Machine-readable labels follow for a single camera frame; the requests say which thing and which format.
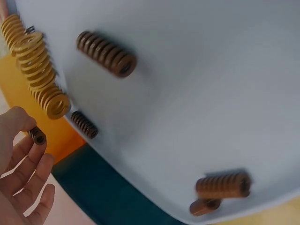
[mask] floor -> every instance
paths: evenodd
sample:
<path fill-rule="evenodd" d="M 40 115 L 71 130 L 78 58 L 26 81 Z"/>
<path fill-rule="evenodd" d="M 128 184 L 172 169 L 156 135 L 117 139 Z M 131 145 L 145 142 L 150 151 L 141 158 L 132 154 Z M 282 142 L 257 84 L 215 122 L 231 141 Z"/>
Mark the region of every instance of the floor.
<path fill-rule="evenodd" d="M 7 53 L 6 44 L 0 35 L 0 58 Z M 9 107 L 0 92 L 0 114 L 6 112 L 8 109 Z M 18 142 L 23 137 L 24 134 L 20 133 L 14 142 Z M 73 202 L 52 175 L 49 177 L 47 183 L 54 184 L 56 186 L 56 192 L 54 205 L 45 225 L 94 225 L 92 220 Z M 36 205 L 37 202 L 31 209 L 25 212 L 25 214 L 30 213 L 30 210 Z M 273 209 L 265 210 L 249 217 L 220 223 L 219 225 L 300 225 L 299 211 L 300 197 Z"/>

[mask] yellow panel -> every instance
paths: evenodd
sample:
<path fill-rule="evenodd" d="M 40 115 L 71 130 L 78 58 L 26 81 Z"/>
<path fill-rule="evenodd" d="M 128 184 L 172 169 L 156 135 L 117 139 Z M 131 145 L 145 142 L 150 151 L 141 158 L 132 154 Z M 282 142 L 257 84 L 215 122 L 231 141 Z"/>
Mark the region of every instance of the yellow panel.
<path fill-rule="evenodd" d="M 47 135 L 46 152 L 54 155 L 56 162 L 79 148 L 85 141 L 64 119 L 50 120 L 35 101 L 28 84 L 16 67 L 15 58 L 8 55 L 0 60 L 0 88 L 10 107 L 20 106 L 37 120 L 37 125 Z"/>
<path fill-rule="evenodd" d="M 218 225 L 300 225 L 300 197 L 273 209 Z"/>

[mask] finger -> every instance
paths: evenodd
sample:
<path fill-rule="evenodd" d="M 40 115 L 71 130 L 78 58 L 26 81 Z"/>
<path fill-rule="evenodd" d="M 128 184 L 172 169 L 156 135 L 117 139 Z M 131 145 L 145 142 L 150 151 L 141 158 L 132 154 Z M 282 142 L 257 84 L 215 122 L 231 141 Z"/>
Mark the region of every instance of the finger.
<path fill-rule="evenodd" d="M 13 140 L 19 131 L 34 128 L 36 121 L 20 107 L 13 107 L 0 115 L 0 175 L 5 171 L 12 156 Z"/>
<path fill-rule="evenodd" d="M 21 107 L 13 107 L 0 115 L 0 131 L 7 134 L 6 138 L 9 138 L 9 140 L 13 140 L 20 131 L 29 131 L 36 124 L 35 119 L 29 116 Z"/>
<path fill-rule="evenodd" d="M 14 146 L 13 155 L 8 163 L 5 172 L 14 169 L 18 165 L 18 163 L 28 155 L 30 149 L 33 146 L 33 143 L 34 142 L 32 138 L 26 136 Z"/>
<path fill-rule="evenodd" d="M 35 210 L 27 216 L 30 224 L 42 225 L 47 219 L 49 212 L 53 206 L 55 194 L 55 186 L 48 184 L 42 194 L 41 200 Z"/>
<path fill-rule="evenodd" d="M 41 192 L 46 183 L 54 163 L 54 157 L 50 154 L 45 154 L 37 165 L 37 170 L 30 178 L 24 189 L 15 195 L 19 209 L 24 213 L 36 201 L 38 194 Z"/>
<path fill-rule="evenodd" d="M 14 195 L 25 186 L 35 171 L 45 150 L 46 143 L 43 145 L 33 144 L 28 156 L 21 162 L 15 171 L 0 180 L 1 183 L 6 186 L 10 194 Z"/>
<path fill-rule="evenodd" d="M 4 21 L 6 17 L 8 17 L 8 7 L 6 4 L 6 0 L 0 0 L 0 15 L 2 21 Z"/>

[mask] brown spring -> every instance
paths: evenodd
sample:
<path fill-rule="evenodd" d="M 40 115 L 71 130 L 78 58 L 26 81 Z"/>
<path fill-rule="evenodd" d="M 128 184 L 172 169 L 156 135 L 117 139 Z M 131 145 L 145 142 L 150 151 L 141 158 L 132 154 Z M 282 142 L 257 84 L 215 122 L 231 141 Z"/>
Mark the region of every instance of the brown spring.
<path fill-rule="evenodd" d="M 97 127 L 89 121 L 80 111 L 75 111 L 71 115 L 71 120 L 89 137 L 94 138 L 98 134 Z"/>
<path fill-rule="evenodd" d="M 245 198 L 250 194 L 250 186 L 247 173 L 235 173 L 199 179 L 196 191 L 203 199 Z"/>
<path fill-rule="evenodd" d="M 28 131 L 28 135 L 33 139 L 34 143 L 37 145 L 42 145 L 46 142 L 46 135 L 41 131 L 40 128 L 34 127 Z"/>
<path fill-rule="evenodd" d="M 31 91 L 31 94 L 52 120 L 61 118 L 70 110 L 71 104 L 68 97 L 55 84 L 42 91 Z"/>
<path fill-rule="evenodd" d="M 221 202 L 220 199 L 198 199 L 190 205 L 189 211 L 193 216 L 198 217 L 217 210 Z"/>
<path fill-rule="evenodd" d="M 134 55 L 89 31 L 78 36 L 77 48 L 120 78 L 129 76 L 136 67 Z"/>
<path fill-rule="evenodd" d="M 42 91 L 54 84 L 55 72 L 41 32 L 21 37 L 14 46 L 14 52 L 31 91 Z"/>
<path fill-rule="evenodd" d="M 16 14 L 7 17 L 1 25 L 1 32 L 6 44 L 8 45 L 10 53 L 15 56 L 14 46 L 17 41 L 25 35 L 25 29 L 20 17 Z"/>

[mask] spring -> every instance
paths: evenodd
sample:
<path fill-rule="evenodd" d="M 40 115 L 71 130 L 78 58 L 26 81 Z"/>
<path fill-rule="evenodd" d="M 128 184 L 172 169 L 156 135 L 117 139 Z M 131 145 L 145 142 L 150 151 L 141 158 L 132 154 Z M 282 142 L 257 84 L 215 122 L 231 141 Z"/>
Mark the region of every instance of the spring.
<path fill-rule="evenodd" d="M 33 139 L 34 143 L 37 145 L 42 145 L 46 142 L 46 135 L 41 131 L 40 128 L 34 127 L 28 131 L 28 135 Z"/>
<path fill-rule="evenodd" d="M 220 207 L 221 202 L 222 200 L 220 199 L 198 199 L 190 205 L 189 211 L 193 216 L 198 217 L 217 210 Z"/>
<path fill-rule="evenodd" d="M 15 44 L 14 51 L 31 91 L 42 91 L 54 83 L 55 72 L 41 32 L 21 37 Z"/>
<path fill-rule="evenodd" d="M 31 91 L 31 94 L 52 120 L 61 118 L 70 110 L 68 97 L 55 84 L 42 91 Z"/>
<path fill-rule="evenodd" d="M 129 76 L 136 67 L 134 55 L 89 31 L 78 36 L 77 48 L 119 78 Z"/>
<path fill-rule="evenodd" d="M 1 31 L 12 56 L 15 56 L 14 46 L 25 35 L 25 29 L 18 15 L 10 15 L 1 25 Z"/>
<path fill-rule="evenodd" d="M 25 30 L 25 34 L 31 34 L 33 32 L 35 32 L 34 26 L 31 26 Z"/>
<path fill-rule="evenodd" d="M 199 179 L 196 191 L 203 199 L 245 198 L 250 194 L 250 186 L 247 173 L 235 173 Z"/>
<path fill-rule="evenodd" d="M 98 134 L 98 129 L 81 112 L 75 111 L 71 115 L 71 120 L 80 128 L 89 138 L 94 138 Z"/>

